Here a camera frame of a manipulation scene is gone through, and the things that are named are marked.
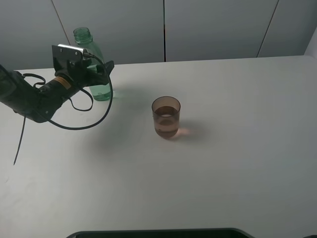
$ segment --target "bottle mouth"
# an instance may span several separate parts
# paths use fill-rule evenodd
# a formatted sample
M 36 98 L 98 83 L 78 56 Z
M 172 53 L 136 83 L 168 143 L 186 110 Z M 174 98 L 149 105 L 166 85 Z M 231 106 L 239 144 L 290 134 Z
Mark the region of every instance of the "bottle mouth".
M 76 28 L 73 33 L 76 43 L 89 42 L 93 40 L 90 30 L 87 27 Z

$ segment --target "glass cup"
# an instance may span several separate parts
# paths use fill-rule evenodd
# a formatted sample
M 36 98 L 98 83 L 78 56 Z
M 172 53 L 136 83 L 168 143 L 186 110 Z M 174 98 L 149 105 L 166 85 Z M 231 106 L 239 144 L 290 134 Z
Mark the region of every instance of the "glass cup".
M 154 128 L 163 138 L 170 138 L 178 131 L 180 103 L 176 98 L 164 96 L 152 104 Z

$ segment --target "tabletop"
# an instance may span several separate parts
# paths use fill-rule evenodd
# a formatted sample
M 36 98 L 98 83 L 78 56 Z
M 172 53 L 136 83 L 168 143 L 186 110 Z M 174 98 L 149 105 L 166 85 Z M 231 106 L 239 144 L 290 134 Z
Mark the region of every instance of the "tabletop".
M 53 69 L 19 70 L 53 79 Z M 317 61 L 308 56 L 116 65 L 109 115 L 69 131 L 0 104 L 0 237 L 226 228 L 255 238 L 317 235 Z M 151 104 L 181 103 L 173 140 Z M 90 99 L 77 93 L 76 107 Z M 84 126 L 70 102 L 56 122 Z

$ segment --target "green glass bottle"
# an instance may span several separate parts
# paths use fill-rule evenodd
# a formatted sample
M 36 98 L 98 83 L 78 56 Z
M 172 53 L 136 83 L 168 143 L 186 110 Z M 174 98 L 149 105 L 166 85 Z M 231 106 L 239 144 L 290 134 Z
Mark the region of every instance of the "green glass bottle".
M 88 52 L 96 55 L 104 62 L 103 54 L 99 49 L 98 45 L 93 41 L 93 36 L 91 35 L 87 27 L 79 27 L 74 30 L 74 37 L 77 46 L 86 48 Z M 99 62 L 95 59 L 92 59 L 92 64 L 87 68 L 97 72 L 96 66 Z M 111 97 L 110 87 L 108 85 L 98 85 L 90 86 L 91 94 L 93 95 L 96 101 L 106 101 Z

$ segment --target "bottle neck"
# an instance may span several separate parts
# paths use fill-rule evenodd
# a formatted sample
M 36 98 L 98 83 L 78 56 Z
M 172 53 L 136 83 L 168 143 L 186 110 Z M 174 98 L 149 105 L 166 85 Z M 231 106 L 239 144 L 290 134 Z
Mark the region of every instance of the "bottle neck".
M 93 36 L 91 35 L 87 27 L 79 27 L 74 30 L 74 38 L 77 45 L 86 45 L 93 41 Z

